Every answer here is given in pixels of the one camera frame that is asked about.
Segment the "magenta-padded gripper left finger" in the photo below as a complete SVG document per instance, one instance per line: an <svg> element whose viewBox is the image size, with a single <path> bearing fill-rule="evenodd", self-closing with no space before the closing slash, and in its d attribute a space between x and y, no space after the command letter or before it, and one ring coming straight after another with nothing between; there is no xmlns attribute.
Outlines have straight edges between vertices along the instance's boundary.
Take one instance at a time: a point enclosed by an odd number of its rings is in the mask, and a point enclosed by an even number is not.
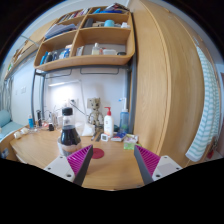
<svg viewBox="0 0 224 224"><path fill-rule="evenodd" d="M86 176L92 155L93 146L89 145L69 156L59 155L48 164L44 170L81 186Z"/></svg>

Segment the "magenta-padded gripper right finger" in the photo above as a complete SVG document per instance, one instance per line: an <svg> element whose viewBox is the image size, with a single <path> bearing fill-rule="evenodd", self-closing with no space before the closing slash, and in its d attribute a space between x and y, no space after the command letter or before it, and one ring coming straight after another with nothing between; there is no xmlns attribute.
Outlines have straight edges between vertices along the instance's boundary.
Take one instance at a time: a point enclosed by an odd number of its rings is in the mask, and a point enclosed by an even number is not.
<svg viewBox="0 0 224 224"><path fill-rule="evenodd" d="M168 155L158 156L138 145L134 147L134 156L145 185L182 169Z"/></svg>

